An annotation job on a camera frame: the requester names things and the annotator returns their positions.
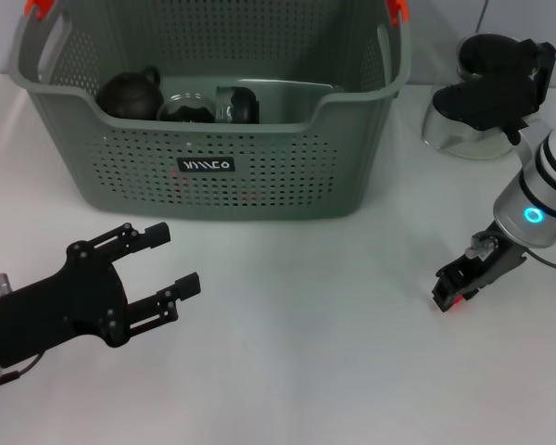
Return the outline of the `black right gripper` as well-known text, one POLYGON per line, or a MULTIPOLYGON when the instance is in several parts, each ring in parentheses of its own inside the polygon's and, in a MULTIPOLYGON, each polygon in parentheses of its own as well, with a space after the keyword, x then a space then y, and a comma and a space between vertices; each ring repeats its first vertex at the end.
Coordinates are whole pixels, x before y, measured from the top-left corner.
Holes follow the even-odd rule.
POLYGON ((478 241, 493 241, 494 248, 484 260, 479 257, 469 259, 463 254, 437 271, 432 293, 434 303, 442 312, 472 299, 481 289, 525 262, 525 247, 510 240, 495 222, 486 232, 491 235, 474 235, 478 241))

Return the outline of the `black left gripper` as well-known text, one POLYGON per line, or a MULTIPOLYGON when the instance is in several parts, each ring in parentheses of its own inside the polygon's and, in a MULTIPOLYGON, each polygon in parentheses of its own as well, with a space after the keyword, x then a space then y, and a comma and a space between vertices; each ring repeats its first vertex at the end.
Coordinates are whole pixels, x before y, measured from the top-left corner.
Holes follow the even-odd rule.
POLYGON ((130 337, 176 322, 178 304, 201 292, 198 273, 128 306, 112 265, 170 241, 165 222, 143 232, 127 222, 79 250, 69 248, 64 266, 54 275, 0 297, 0 366, 13 366, 80 336, 99 337, 118 348, 130 337))

